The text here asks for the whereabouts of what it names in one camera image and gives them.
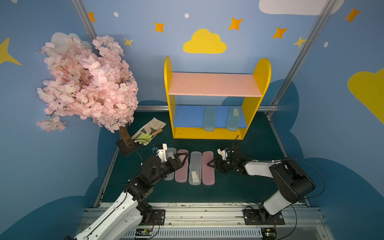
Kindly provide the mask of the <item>clear pencil case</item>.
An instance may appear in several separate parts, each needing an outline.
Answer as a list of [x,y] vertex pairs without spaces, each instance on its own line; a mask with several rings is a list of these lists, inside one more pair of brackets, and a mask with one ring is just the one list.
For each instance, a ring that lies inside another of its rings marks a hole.
[[171,167],[172,172],[166,176],[166,178],[164,179],[165,181],[172,181],[175,177],[175,170],[173,169],[173,165],[172,165],[172,162],[170,162],[170,159],[175,159],[174,154],[176,153],[177,153],[176,148],[168,148],[166,150],[166,158],[167,158],[167,161],[169,162],[168,165]]
[[198,186],[202,182],[202,153],[192,152],[189,163],[189,183]]

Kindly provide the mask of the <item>pink pencil case bottom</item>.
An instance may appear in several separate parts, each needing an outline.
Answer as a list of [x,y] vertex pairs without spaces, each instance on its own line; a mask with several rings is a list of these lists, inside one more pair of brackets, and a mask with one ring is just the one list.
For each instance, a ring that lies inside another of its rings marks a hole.
[[214,153],[212,151],[203,152],[202,155],[202,181],[206,186],[212,186],[215,184],[215,169],[208,167],[207,163],[214,159]]

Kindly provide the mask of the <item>pink pencil case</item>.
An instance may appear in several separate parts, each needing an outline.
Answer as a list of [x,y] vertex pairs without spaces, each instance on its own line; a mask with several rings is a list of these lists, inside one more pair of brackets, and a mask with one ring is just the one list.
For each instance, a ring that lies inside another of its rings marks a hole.
[[215,184],[215,169],[208,167],[207,163],[214,159],[214,153],[212,151],[203,152],[202,155],[202,181],[206,186],[212,186]]
[[[188,150],[178,150],[178,153],[189,153]],[[188,180],[189,158],[184,166],[175,172],[175,181],[185,183]]]

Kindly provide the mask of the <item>pink pencil case top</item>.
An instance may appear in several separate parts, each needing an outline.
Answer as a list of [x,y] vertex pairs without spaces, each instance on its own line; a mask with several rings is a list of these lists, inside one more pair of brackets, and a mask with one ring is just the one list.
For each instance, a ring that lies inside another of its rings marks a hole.
[[[189,153],[188,150],[178,150],[178,153]],[[185,183],[188,180],[189,158],[184,166],[175,172],[175,181]]]

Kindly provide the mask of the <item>teal pencil case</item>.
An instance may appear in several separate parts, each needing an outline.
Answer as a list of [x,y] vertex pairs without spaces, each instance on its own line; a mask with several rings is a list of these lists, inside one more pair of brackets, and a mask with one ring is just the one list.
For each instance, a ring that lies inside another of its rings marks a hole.
[[239,122],[240,122],[240,113],[241,110],[238,107],[230,107],[229,108],[229,114],[227,118],[227,130],[231,132],[236,132],[239,128]]
[[206,132],[213,132],[216,128],[216,108],[205,107],[203,129]]

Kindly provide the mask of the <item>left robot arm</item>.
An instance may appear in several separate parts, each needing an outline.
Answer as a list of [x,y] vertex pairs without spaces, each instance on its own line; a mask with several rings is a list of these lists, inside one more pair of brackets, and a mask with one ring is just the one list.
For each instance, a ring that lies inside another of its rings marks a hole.
[[176,153],[162,161],[159,156],[149,157],[141,171],[93,224],[66,240],[119,240],[141,223],[148,223],[152,206],[145,199],[153,192],[154,185],[167,175],[181,169],[187,162],[187,153]]

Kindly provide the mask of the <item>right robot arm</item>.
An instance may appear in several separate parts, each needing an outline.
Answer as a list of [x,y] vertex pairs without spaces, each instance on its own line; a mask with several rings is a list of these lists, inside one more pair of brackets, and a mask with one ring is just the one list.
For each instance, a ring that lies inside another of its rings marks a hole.
[[209,157],[203,160],[202,179],[205,184],[212,183],[208,179],[209,171],[225,174],[232,170],[241,175],[266,177],[275,181],[278,190],[259,206],[258,218],[263,223],[316,188],[314,181],[292,158],[276,161],[245,160],[239,151],[228,148],[218,149],[218,154],[216,159]]

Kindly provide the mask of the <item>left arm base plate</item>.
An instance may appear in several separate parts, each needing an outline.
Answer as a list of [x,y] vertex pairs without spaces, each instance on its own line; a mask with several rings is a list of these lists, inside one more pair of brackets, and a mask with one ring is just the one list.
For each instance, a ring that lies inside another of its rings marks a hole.
[[141,225],[149,226],[154,223],[163,226],[165,224],[166,210],[164,209],[152,209],[143,215]]

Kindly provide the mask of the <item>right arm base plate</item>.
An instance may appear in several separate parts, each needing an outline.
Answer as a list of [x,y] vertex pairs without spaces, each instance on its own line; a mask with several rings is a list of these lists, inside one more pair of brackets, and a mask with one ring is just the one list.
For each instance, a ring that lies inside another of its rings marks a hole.
[[285,225],[282,212],[270,215],[263,209],[245,208],[243,209],[243,217],[246,225]]

